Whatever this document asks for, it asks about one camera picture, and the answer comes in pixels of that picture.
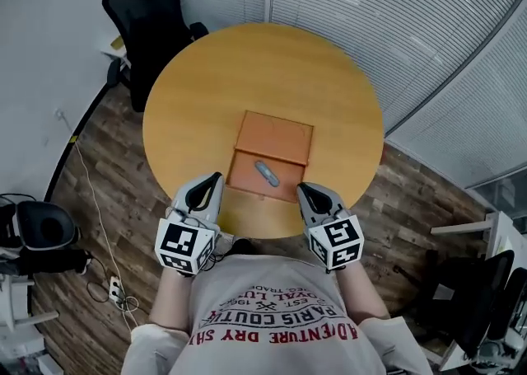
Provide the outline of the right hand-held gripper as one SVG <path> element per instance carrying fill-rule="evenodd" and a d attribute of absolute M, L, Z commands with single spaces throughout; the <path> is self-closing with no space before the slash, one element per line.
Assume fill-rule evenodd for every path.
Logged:
<path fill-rule="evenodd" d="M 308 247 L 326 272 L 342 270 L 361 259 L 365 238 L 356 215 L 345 209 L 339 194 L 325 186 L 302 182 L 296 187 Z M 316 222 L 316 214 L 332 214 Z"/>

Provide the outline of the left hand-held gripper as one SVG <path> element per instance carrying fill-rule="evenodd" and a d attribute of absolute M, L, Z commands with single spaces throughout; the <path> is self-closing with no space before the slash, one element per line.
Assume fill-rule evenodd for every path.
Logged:
<path fill-rule="evenodd" d="M 225 179 L 221 172 L 199 176 L 183 185 L 158 224 L 154 251 L 160 264 L 195 276 L 213 253 Z M 205 212 L 205 219 L 186 212 Z"/>

